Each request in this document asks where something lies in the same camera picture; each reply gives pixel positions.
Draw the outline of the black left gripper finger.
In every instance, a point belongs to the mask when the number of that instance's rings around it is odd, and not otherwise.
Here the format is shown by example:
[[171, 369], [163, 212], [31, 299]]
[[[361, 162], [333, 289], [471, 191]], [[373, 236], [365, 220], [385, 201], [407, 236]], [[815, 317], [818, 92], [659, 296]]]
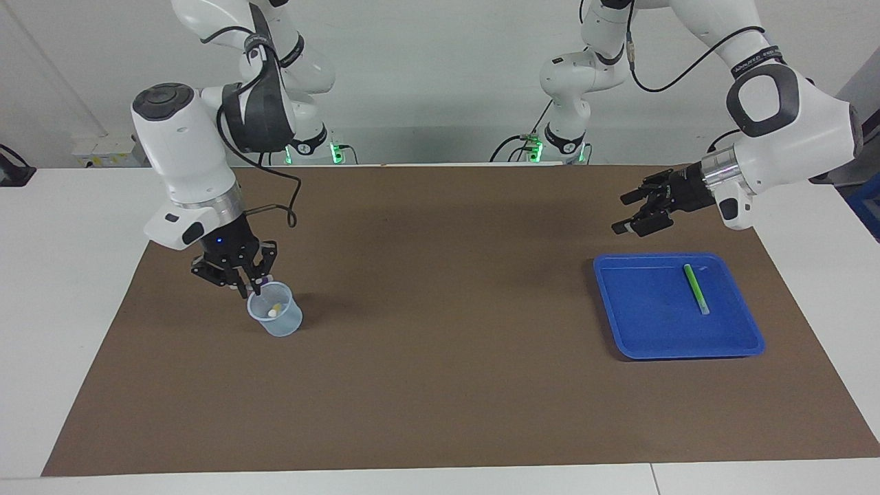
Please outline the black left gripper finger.
[[635, 215], [629, 219], [612, 224], [615, 234], [636, 234], [638, 237], [646, 237], [654, 232], [654, 217], [651, 215]]
[[655, 189], [656, 185], [654, 185], [654, 183], [642, 182], [636, 189], [620, 195], [619, 200], [625, 206], [629, 206], [630, 204], [646, 199]]

